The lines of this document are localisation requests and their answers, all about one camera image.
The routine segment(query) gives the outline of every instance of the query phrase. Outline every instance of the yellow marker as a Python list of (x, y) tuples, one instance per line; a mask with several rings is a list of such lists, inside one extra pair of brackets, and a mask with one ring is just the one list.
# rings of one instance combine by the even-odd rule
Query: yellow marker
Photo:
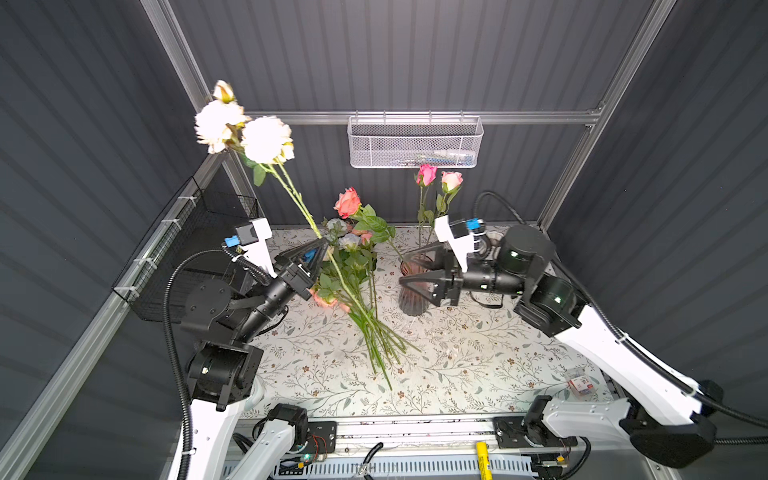
[(485, 442), (477, 442), (475, 447), (478, 450), (478, 463), (480, 464), (480, 479), (492, 480), (491, 463), (488, 461), (488, 445)]

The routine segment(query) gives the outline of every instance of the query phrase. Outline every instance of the pink rose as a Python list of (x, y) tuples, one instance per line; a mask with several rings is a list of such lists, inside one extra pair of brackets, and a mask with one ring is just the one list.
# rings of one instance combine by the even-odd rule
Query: pink rose
[(461, 185), (463, 181), (459, 172), (442, 172), (442, 190), (446, 193)]
[(426, 187), (437, 178), (437, 167), (432, 165), (422, 165), (419, 168), (419, 174), (416, 175), (416, 183), (422, 187)]
[(360, 205), (360, 197), (357, 196), (355, 189), (347, 188), (343, 194), (339, 194), (339, 201), (333, 209), (339, 212), (341, 218), (349, 218), (349, 215), (357, 213)]
[(315, 299), (315, 302), (323, 308), (333, 307), (339, 302), (337, 299), (333, 299), (331, 303), (328, 303), (321, 296), (318, 296), (314, 289), (310, 288), (310, 292), (312, 292), (312, 297)]

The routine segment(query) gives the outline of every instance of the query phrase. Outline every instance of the floral tablecloth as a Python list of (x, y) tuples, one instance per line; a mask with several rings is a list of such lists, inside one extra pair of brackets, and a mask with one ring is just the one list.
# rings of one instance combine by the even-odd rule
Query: floral tablecloth
[[(273, 256), (314, 239), (311, 230), (274, 230)], [(415, 248), (416, 228), (398, 228), (401, 251)], [(324, 309), (295, 297), (275, 330), (253, 341), (264, 350), (258, 375), (266, 396), (245, 418), (264, 416), (278, 402), (302, 406), (310, 416), (415, 415), (520, 412), (536, 395), (610, 400), (600, 370), (583, 355), (531, 328), (512, 312), (514, 302), (486, 309), (467, 293), (457, 307), (430, 306), (419, 317), (398, 307), (399, 258), (387, 244), (376, 246), (379, 318), (418, 347), (400, 356), (388, 373), (372, 372), (362, 334), (339, 308)], [(572, 395), (567, 369), (591, 377), (591, 396)]]

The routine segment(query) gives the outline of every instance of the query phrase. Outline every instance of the striped gray wall panel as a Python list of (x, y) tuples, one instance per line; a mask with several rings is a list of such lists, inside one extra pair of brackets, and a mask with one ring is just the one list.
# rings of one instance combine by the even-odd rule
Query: striped gray wall panel
[[(536, 220), (583, 132), (584, 128), (577, 125), (487, 126), (478, 166), (460, 170), (465, 183), (452, 211), (471, 213), (475, 195), (492, 188), (508, 195), (527, 220)], [(337, 217), (333, 205), (339, 193), (355, 187), (363, 203), (373, 205), (388, 221), (416, 222), (416, 170), (352, 168), (343, 126), (296, 125), (293, 142), (296, 160), (291, 160), (287, 169), (317, 220)], [(273, 178), (257, 188), (257, 195), (271, 224), (306, 223)], [(491, 201), (481, 214), (486, 220), (511, 219), (503, 207)]]
[(550, 232), (617, 325), (768, 414), (768, 2), (678, 2)]
[[(101, 307), (144, 232), (204, 159), (193, 114), (139, 2), (0, 2), (0, 445)], [(96, 370), (110, 373), (92, 376), (75, 405), (89, 399), (115, 418), (130, 412), (135, 425), (142, 415), (162, 416), (156, 433), (172, 436), (170, 419), (179, 415), (167, 361), (161, 349), (152, 357), (137, 353), (151, 342), (161, 346), (154, 330), (149, 340), (121, 329)], [(126, 361), (143, 372), (119, 360), (130, 342), (136, 354)], [(149, 403), (116, 393), (129, 385)], [(129, 425), (90, 411), (71, 410), (62, 425), (133, 435)], [(87, 435), (63, 439), (69, 427), (62, 428), (41, 455), (54, 471), (108, 465), (97, 455), (65, 455), (91, 445)], [(130, 457), (112, 459), (111, 468), (127, 468)], [(163, 463), (135, 461), (142, 478)]]
[(577, 110), (649, 0), (172, 0), (208, 84), (250, 110)]

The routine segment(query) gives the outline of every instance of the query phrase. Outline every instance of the white floral surface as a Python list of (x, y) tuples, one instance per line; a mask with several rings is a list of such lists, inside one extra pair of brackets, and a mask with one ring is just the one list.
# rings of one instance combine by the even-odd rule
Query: white floral surface
[[(311, 230), (274, 230), (268, 243), (275, 255), (313, 238)], [(416, 242), (416, 228), (398, 228), (401, 251)], [(245, 418), (264, 416), (278, 402), (327, 417), (525, 411), (539, 394), (611, 399), (597, 367), (530, 327), (508, 297), (504, 308), (488, 310), (463, 293), (458, 307), (405, 315), (398, 307), (399, 258), (387, 244), (376, 251), (379, 318), (421, 350), (410, 349), (389, 368), (392, 390), (382, 373), (372, 372), (362, 335), (340, 308), (295, 297), (283, 324), (253, 342), (264, 350), (259, 377), (266, 396)], [(567, 388), (564, 373), (574, 367), (592, 378), (591, 396)]]

